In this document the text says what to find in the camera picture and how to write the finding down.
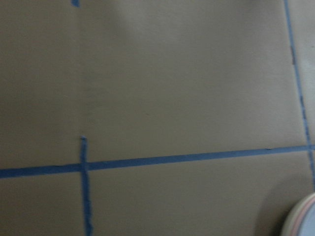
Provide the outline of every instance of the short blue tape piece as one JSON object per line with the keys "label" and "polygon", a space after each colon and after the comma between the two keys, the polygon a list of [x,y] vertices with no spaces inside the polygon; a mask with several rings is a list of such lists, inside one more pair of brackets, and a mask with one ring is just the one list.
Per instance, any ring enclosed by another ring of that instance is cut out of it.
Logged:
{"label": "short blue tape piece", "polygon": [[297,84],[298,94],[299,94],[299,98],[300,98],[300,105],[301,105],[301,112],[302,112],[302,117],[303,117],[304,131],[305,131],[305,136],[306,136],[307,146],[308,146],[308,150],[307,151],[308,151],[308,155],[309,155],[310,169],[312,171],[313,188],[315,190],[314,157],[313,157],[313,151],[312,151],[312,143],[311,143],[311,137],[310,137],[310,132],[309,132],[309,126],[308,126],[307,117],[306,117],[305,104],[304,104],[304,99],[303,99],[303,92],[302,92],[302,86],[301,86],[300,72],[299,72],[299,67],[298,67],[297,58],[296,58],[296,50],[295,50],[295,44],[294,44],[294,38],[293,38],[293,30],[292,30],[291,17],[290,17],[290,11],[289,11],[289,4],[288,4],[287,0],[283,0],[283,1],[284,1],[285,16],[286,16],[289,40],[290,40],[290,44],[291,44],[291,53],[292,53],[292,57],[293,57],[292,61],[293,61],[293,66],[294,66],[296,84]]}
{"label": "short blue tape piece", "polygon": [[88,141],[86,137],[82,136],[80,161],[81,161],[84,222],[85,222],[86,236],[91,236],[93,232],[93,227],[91,223],[92,209],[91,209],[91,201],[90,201],[90,183],[89,183],[88,164],[87,164],[87,149],[88,149]]}
{"label": "short blue tape piece", "polygon": [[88,163],[88,166],[89,166],[90,171],[95,171],[95,170],[132,167],[132,166],[145,166],[145,165],[176,163],[176,162],[185,162],[185,161],[201,161],[201,160],[212,160],[212,159],[243,157],[243,156],[268,155],[268,154],[307,151],[307,150],[308,150],[307,146],[297,146],[297,147],[280,147],[280,148],[273,148],[273,149],[225,151],[225,152],[178,155],[178,156],[147,157],[147,158],[137,158],[137,159],[127,159],[127,160],[117,160],[117,161],[99,161],[99,162]]}
{"label": "short blue tape piece", "polygon": [[79,0],[71,0],[71,4],[73,6],[80,7],[80,1]]}
{"label": "short blue tape piece", "polygon": [[64,166],[40,166],[19,169],[3,169],[0,170],[0,178],[51,175],[78,171],[80,171],[80,164],[70,164]]}

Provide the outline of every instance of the floor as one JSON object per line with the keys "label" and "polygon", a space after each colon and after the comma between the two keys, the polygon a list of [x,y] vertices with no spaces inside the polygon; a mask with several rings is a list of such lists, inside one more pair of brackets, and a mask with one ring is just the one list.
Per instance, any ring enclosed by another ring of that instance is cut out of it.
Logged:
{"label": "floor", "polygon": [[314,11],[2,1],[0,236],[279,235],[315,187]]}

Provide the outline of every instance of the vertical blue tape strip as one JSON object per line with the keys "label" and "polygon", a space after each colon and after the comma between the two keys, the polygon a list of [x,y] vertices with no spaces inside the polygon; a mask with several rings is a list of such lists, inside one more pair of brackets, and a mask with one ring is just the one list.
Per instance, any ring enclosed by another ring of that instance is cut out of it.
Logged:
{"label": "vertical blue tape strip", "polygon": [[293,30],[292,30],[292,25],[291,25],[289,4],[288,4],[287,0],[284,0],[284,8],[285,8],[287,28],[288,28],[288,33],[289,33],[289,40],[290,40],[290,44],[291,44],[291,53],[292,53],[292,57],[293,57],[292,61],[293,61],[293,65],[294,65],[296,84],[297,84],[297,88],[298,88],[298,94],[299,94],[300,105],[301,105],[302,116],[303,116],[305,136],[306,136],[306,140],[307,140],[308,155],[309,155],[309,160],[310,160],[310,168],[312,171],[312,178],[313,178],[313,187],[315,190],[315,167],[314,167],[312,143],[311,143],[311,138],[310,138],[310,132],[309,132],[309,126],[308,126],[308,122],[307,122],[307,117],[306,117],[305,104],[304,104],[302,86],[301,86],[301,78],[300,78],[299,67],[297,64],[296,50],[295,50],[295,45],[294,45],[294,38],[293,38]]}
{"label": "vertical blue tape strip", "polygon": [[88,141],[86,137],[81,137],[81,176],[82,176],[82,195],[83,195],[83,209],[84,209],[84,221],[86,236],[91,236],[93,227],[91,223],[92,210],[90,201],[90,184],[89,184],[89,173],[87,164],[87,149]]}
{"label": "vertical blue tape strip", "polygon": [[71,4],[73,6],[80,7],[80,1],[79,0],[71,0]]}

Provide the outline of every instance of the blue line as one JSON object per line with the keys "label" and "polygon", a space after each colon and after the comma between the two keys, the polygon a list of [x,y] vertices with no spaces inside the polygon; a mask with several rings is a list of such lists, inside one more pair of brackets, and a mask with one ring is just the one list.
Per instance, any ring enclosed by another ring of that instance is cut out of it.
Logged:
{"label": "blue line", "polygon": [[19,169],[3,169],[0,170],[0,178],[51,175],[78,171],[80,171],[80,164],[70,164],[64,166],[40,166]]}
{"label": "blue line", "polygon": [[287,0],[284,0],[284,8],[285,8],[285,16],[286,16],[289,40],[290,40],[290,44],[291,44],[291,51],[292,51],[293,62],[294,62],[293,65],[294,65],[296,84],[297,84],[297,88],[298,88],[301,111],[302,111],[302,116],[303,116],[305,136],[306,136],[306,140],[307,140],[307,147],[308,147],[307,151],[308,151],[308,155],[309,155],[310,169],[312,171],[313,188],[315,190],[315,167],[314,167],[314,158],[313,158],[313,152],[312,152],[312,143],[311,143],[311,138],[310,138],[310,132],[309,132],[309,126],[308,126],[308,122],[307,122],[307,117],[306,117],[303,92],[302,92],[302,86],[301,86],[301,78],[300,78],[299,67],[297,64],[296,50],[295,50],[295,45],[294,45],[294,38],[293,38],[293,30],[292,30],[292,25],[291,25],[289,4],[288,4]]}
{"label": "blue line", "polygon": [[295,152],[295,151],[307,151],[307,149],[308,149],[307,146],[279,147],[279,148],[274,148],[274,149],[254,149],[254,150],[225,151],[225,152],[178,155],[178,156],[147,157],[147,158],[137,158],[137,159],[127,159],[127,160],[116,160],[116,161],[99,161],[99,162],[88,163],[88,168],[89,168],[89,171],[95,171],[95,170],[103,170],[103,169],[156,165],[156,164],[176,163],[176,162],[184,162],[184,161],[201,161],[201,160],[213,160],[213,159],[232,158],[232,157],[286,153],[286,152]]}
{"label": "blue line", "polygon": [[87,149],[88,149],[88,141],[84,136],[82,136],[80,161],[81,161],[84,222],[85,222],[86,236],[91,236],[93,232],[93,227],[91,224],[92,210],[91,210],[91,201],[90,201],[89,173],[88,173],[88,165],[87,165]]}
{"label": "blue line", "polygon": [[73,6],[80,7],[80,1],[79,0],[71,0],[71,4]]}

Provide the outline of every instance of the blue tape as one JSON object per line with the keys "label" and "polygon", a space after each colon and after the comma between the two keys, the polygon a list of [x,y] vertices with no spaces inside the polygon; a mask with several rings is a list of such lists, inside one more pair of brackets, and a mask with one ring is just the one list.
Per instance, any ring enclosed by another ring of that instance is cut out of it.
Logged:
{"label": "blue tape", "polygon": [[92,210],[91,210],[90,184],[89,184],[89,174],[88,174],[88,165],[87,165],[87,149],[88,149],[88,141],[84,136],[82,136],[80,161],[81,161],[84,222],[85,222],[86,236],[91,236],[93,232],[93,227],[91,223]]}
{"label": "blue tape", "polygon": [[71,4],[73,6],[80,7],[80,1],[79,0],[71,0]]}
{"label": "blue tape", "polygon": [[88,163],[89,171],[113,169],[122,167],[132,166],[145,166],[145,165],[156,165],[165,163],[176,163],[185,161],[201,161],[201,160],[212,160],[232,157],[243,157],[243,156],[257,156],[267,155],[276,153],[296,152],[296,151],[307,151],[307,146],[297,147],[279,147],[274,149],[254,149],[254,150],[242,150],[242,151],[225,151],[225,152],[212,152],[212,153],[201,153],[201,154],[189,154],[189,155],[178,155],[178,156],[162,156],[162,157],[147,157],[117,161],[99,161]]}
{"label": "blue tape", "polygon": [[78,171],[80,171],[80,164],[70,164],[64,166],[40,166],[19,169],[3,169],[0,170],[0,178],[51,175]]}
{"label": "blue tape", "polygon": [[290,11],[289,11],[289,4],[288,4],[287,0],[283,0],[283,1],[284,1],[285,16],[286,16],[289,40],[290,40],[290,44],[291,44],[292,61],[293,61],[293,66],[294,66],[296,84],[297,84],[297,89],[298,89],[298,94],[299,94],[299,99],[300,99],[300,105],[301,105],[301,112],[302,112],[302,117],[303,117],[304,131],[305,131],[305,136],[306,136],[306,140],[307,140],[307,147],[308,147],[307,151],[308,151],[308,156],[309,156],[309,161],[310,161],[310,169],[312,171],[313,188],[315,190],[314,157],[313,157],[312,143],[311,143],[311,137],[310,137],[310,132],[309,132],[309,125],[307,122],[305,104],[304,104],[304,99],[303,99],[303,91],[302,91],[302,86],[301,86],[300,72],[299,72],[299,67],[298,67],[297,61],[296,61],[297,58],[296,58],[296,50],[295,50],[295,44],[294,44],[294,38],[293,38],[293,30],[292,30],[291,17],[290,17]]}

